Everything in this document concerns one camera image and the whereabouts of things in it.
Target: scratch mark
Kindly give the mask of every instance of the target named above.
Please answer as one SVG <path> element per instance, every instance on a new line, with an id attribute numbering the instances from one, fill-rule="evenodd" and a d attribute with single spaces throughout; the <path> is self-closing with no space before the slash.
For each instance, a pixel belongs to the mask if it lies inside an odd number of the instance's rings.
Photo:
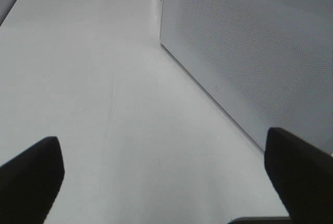
<path id="1" fill-rule="evenodd" d="M 110 92 L 109 92 L 109 97 L 110 97 L 110 104 L 109 104 L 109 112 L 108 112 L 108 119 L 104 128 L 104 134 L 103 134 L 103 140 L 102 140 L 102 149 L 101 149 L 101 163 L 99 165 L 99 174 L 103 175 L 103 163 L 104 163 L 104 150 L 106 146 L 106 139 L 108 135 L 108 127 L 110 125 L 110 122 L 114 118 L 114 108 L 116 106 L 116 97 L 113 94 L 113 89 L 114 89 L 114 75 L 112 75 L 111 81 L 110 81 Z M 98 193 L 101 193 L 101 180 L 102 176 L 99 177 L 99 190 Z"/>

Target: perforated panel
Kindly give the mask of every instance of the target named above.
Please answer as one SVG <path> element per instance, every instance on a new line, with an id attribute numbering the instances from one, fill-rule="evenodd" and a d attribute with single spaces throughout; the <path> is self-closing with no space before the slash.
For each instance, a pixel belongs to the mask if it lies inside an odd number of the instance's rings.
<path id="1" fill-rule="evenodd" d="M 262 147 L 333 151 L 333 0 L 164 0 L 161 42 Z"/>

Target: white tabletop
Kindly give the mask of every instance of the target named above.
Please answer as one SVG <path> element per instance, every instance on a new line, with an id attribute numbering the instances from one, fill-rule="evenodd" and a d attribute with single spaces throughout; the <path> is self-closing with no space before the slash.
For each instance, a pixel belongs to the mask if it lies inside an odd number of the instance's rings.
<path id="1" fill-rule="evenodd" d="M 158 0 L 18 0 L 0 27 L 0 164 L 58 136 L 46 223 L 287 215 L 263 152 L 159 43 Z"/>

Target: black plastic part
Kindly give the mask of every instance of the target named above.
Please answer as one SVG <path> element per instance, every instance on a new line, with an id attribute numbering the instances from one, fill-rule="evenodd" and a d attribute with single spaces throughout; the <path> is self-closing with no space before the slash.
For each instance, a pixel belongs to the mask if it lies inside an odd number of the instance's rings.
<path id="1" fill-rule="evenodd" d="M 270 128 L 265 169 L 290 218 L 333 223 L 333 158 L 281 128 Z"/>
<path id="2" fill-rule="evenodd" d="M 47 137 L 0 167 L 0 223 L 43 223 L 65 174 L 59 141 Z"/>
<path id="3" fill-rule="evenodd" d="M 229 224 L 292 224 L 289 217 L 242 217 Z"/>

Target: white perforated box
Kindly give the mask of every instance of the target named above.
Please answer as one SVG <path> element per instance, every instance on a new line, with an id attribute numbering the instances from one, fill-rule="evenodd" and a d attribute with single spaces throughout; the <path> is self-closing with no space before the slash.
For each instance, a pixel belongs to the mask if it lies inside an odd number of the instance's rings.
<path id="1" fill-rule="evenodd" d="M 261 147 L 333 151 L 333 0 L 163 0 L 160 39 Z"/>

